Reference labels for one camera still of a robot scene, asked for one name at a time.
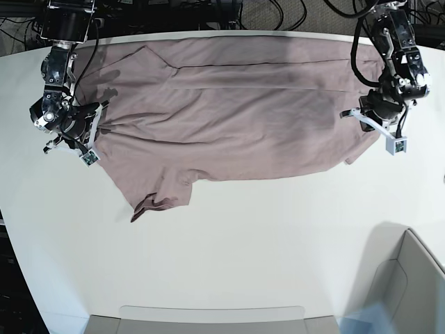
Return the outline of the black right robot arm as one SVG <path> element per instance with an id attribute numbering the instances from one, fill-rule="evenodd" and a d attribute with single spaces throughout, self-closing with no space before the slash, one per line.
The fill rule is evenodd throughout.
<path id="1" fill-rule="evenodd" d="M 80 111 L 74 105 L 80 78 L 74 75 L 75 48 L 84 43 L 94 22 L 94 1 L 48 1 L 40 31 L 43 40 L 52 42 L 41 65 L 44 80 L 42 97 L 30 109 L 36 128 L 58 134 L 57 143 L 65 141 L 70 148 L 84 152 L 82 136 L 87 132 L 92 110 Z"/>

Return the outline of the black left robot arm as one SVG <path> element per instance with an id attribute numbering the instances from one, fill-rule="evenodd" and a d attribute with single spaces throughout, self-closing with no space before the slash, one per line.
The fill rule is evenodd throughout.
<path id="1" fill-rule="evenodd" d="M 396 138 L 402 136 L 409 108 L 430 92 L 430 75 L 404 5 L 404 1 L 368 1 L 369 11 L 358 19 L 351 50 L 354 74 L 371 88 L 359 99 L 360 113 L 382 127 L 396 124 Z M 384 62 L 377 81 L 365 79 L 356 62 L 359 33 L 368 18 L 372 22 L 366 34 Z"/>

